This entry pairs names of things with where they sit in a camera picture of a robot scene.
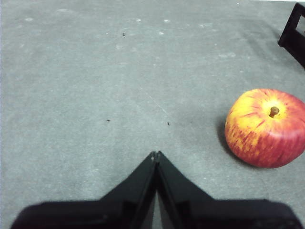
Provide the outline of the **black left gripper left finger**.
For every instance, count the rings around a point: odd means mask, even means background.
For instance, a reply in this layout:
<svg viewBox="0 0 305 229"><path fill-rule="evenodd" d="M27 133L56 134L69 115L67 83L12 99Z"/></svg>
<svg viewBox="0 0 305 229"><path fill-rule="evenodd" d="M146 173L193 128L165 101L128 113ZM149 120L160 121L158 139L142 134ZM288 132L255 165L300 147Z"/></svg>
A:
<svg viewBox="0 0 305 229"><path fill-rule="evenodd" d="M120 184L98 200L43 202L24 208L13 229L140 228L154 199L157 153L151 152Z"/></svg>

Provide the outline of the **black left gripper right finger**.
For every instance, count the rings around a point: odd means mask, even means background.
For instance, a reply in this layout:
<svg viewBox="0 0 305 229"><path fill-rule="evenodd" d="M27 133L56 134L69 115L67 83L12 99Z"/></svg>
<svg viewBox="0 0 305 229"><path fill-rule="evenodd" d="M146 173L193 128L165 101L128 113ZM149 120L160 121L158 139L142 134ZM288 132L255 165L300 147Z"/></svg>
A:
<svg viewBox="0 0 305 229"><path fill-rule="evenodd" d="M289 206L266 199L216 200L156 153L158 192L176 229L302 229Z"/></svg>

